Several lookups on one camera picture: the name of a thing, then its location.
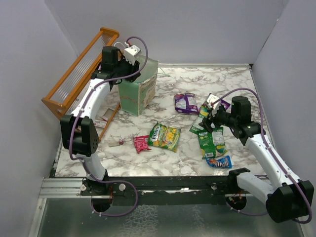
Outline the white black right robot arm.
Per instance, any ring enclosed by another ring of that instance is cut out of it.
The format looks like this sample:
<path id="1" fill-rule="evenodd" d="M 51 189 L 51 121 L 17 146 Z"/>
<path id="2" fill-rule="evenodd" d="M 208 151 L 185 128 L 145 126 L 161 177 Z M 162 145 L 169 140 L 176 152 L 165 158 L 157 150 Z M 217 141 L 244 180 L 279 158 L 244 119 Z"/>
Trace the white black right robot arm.
<path id="1" fill-rule="evenodd" d="M 200 126 L 208 132 L 226 126 L 233 135 L 255 156 L 266 173 L 267 183 L 247 168 L 229 172 L 227 188 L 232 193 L 245 190 L 261 201 L 268 215 L 276 223 L 298 221 L 300 217 L 312 217 L 311 204 L 314 187 L 292 172 L 272 146 L 263 126 L 252 120 L 251 103 L 247 97 L 232 98 L 231 111 L 227 112 L 219 97 L 207 98 L 207 117 Z"/>

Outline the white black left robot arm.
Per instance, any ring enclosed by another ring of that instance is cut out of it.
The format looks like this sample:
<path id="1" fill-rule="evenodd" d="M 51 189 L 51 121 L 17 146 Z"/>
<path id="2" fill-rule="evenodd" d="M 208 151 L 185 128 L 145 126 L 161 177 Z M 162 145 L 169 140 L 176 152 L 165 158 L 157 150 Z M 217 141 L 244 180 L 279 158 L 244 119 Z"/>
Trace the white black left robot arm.
<path id="1" fill-rule="evenodd" d="M 63 147 L 69 151 L 71 160 L 83 165 L 87 181 L 99 195 L 108 191 L 109 177 L 96 153 L 99 136 L 95 117 L 115 84 L 123 80 L 133 82 L 140 76 L 140 63 L 136 59 L 140 54 L 140 48 L 129 43 L 124 50 L 103 47 L 101 61 L 91 75 L 87 92 L 70 115 L 60 119 Z"/>

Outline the green yellow Fox's spring tea bag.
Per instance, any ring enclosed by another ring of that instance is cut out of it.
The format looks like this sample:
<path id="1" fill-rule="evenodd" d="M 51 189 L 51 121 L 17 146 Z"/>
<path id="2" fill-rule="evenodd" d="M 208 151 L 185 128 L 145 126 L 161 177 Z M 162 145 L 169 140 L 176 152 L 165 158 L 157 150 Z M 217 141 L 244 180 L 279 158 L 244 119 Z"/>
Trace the green yellow Fox's spring tea bag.
<path id="1" fill-rule="evenodd" d="M 176 152 L 180 134 L 180 128 L 157 122 L 150 131 L 148 145 Z"/>

